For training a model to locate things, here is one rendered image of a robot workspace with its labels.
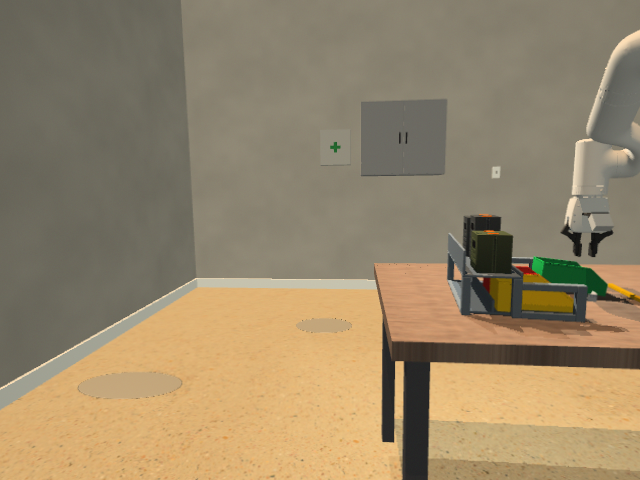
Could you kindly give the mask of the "red open bin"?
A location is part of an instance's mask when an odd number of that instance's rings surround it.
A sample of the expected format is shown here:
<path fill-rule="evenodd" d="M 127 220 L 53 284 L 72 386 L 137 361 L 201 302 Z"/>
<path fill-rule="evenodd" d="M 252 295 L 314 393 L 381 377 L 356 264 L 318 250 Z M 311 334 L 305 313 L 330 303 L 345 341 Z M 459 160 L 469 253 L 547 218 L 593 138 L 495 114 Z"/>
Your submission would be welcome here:
<path fill-rule="evenodd" d="M 517 267 L 519 270 L 521 270 L 524 274 L 534 273 L 534 274 L 530 274 L 530 275 L 540 275 L 540 274 L 537 274 L 536 272 L 534 272 L 529 267 L 520 267 L 520 266 L 515 266 L 515 267 Z M 483 285 L 485 286 L 485 288 L 490 293 L 490 278 L 483 278 Z"/>

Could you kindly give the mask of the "yellow bar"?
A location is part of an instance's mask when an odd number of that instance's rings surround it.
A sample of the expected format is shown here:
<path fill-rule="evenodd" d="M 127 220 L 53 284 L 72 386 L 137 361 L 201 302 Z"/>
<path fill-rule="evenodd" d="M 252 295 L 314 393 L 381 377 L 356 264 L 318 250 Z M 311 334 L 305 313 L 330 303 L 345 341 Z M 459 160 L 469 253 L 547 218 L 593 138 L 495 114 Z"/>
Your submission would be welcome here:
<path fill-rule="evenodd" d="M 622 289 L 622 288 L 620 288 L 620 287 L 618 287 L 618 286 L 616 286 L 614 284 L 609 284 L 608 283 L 608 287 L 610 287 L 610 288 L 612 288 L 612 289 L 614 289 L 614 290 L 616 290 L 616 291 L 618 291 L 618 292 L 620 292 L 620 293 L 622 293 L 622 294 L 624 294 L 624 295 L 626 295 L 626 296 L 628 296 L 628 297 L 640 302 L 640 297 L 639 296 L 637 296 L 637 295 L 635 295 L 635 294 L 633 294 L 631 292 L 628 292 L 628 291 L 626 291 L 626 290 L 624 290 L 624 289 Z"/>

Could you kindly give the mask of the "green bin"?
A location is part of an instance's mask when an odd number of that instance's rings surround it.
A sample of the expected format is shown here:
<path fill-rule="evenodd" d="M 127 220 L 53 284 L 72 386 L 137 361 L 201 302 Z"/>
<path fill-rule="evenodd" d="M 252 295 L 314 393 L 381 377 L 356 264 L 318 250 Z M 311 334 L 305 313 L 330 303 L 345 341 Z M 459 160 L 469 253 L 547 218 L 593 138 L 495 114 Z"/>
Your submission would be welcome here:
<path fill-rule="evenodd" d="M 574 261 L 534 257 L 532 270 L 550 283 L 585 284 L 588 286 L 587 294 L 594 291 L 605 296 L 608 284 L 591 268 L 578 266 Z"/>

